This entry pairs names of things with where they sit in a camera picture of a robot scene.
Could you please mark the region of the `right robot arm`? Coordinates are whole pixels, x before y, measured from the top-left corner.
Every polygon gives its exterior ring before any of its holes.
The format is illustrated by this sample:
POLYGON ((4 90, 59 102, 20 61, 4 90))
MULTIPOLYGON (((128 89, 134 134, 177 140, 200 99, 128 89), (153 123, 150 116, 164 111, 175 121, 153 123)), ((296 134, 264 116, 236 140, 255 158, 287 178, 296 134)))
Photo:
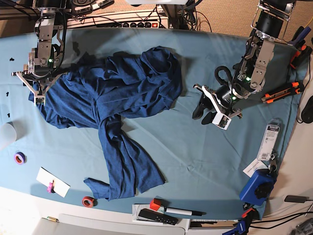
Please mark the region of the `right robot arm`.
POLYGON ((29 9, 40 12, 34 31, 38 42, 28 56, 23 71, 13 72, 33 94, 34 103, 45 103, 48 90, 62 75, 67 20, 65 0, 34 0, 29 9))

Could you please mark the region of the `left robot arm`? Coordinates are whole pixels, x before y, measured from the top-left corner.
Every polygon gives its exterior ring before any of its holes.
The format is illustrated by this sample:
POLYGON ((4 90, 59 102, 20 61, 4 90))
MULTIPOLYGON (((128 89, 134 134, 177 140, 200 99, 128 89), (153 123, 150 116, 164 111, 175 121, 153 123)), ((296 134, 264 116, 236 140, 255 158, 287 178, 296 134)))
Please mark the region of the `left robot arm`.
POLYGON ((214 77, 220 84, 217 90, 194 85, 201 91, 201 97, 193 111, 193 119, 226 130, 232 118, 242 118, 241 109, 235 105, 263 89, 267 66, 274 56, 274 41, 279 38, 283 24, 289 22, 295 4, 294 0, 261 0, 258 3, 245 53, 233 66, 234 72, 226 66, 215 69, 214 77))

